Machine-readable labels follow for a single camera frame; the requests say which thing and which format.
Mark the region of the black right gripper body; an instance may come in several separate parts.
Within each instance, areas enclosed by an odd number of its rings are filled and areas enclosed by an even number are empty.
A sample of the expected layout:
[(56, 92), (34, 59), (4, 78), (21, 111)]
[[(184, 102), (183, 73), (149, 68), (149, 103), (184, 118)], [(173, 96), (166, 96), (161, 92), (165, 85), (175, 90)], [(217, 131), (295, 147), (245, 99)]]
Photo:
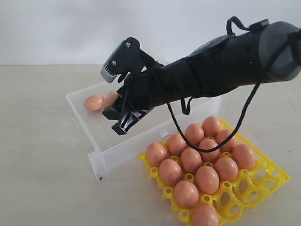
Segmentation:
[(188, 97), (195, 97), (195, 67), (189, 60), (177, 60), (163, 66), (158, 62), (132, 63), (119, 69), (119, 97), (115, 109), (125, 111), (150, 110), (156, 106)]

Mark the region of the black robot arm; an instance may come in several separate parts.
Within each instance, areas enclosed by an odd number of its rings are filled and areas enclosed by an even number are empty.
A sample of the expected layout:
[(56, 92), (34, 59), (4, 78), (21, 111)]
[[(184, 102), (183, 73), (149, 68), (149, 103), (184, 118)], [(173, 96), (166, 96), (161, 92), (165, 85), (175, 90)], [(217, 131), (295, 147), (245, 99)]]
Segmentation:
[(154, 107), (200, 97), (217, 97), (239, 86), (290, 81), (301, 69), (301, 31), (267, 20), (200, 46), (168, 65), (155, 61), (136, 38), (123, 40), (105, 62), (101, 76), (122, 83), (103, 115), (113, 130), (126, 134)]

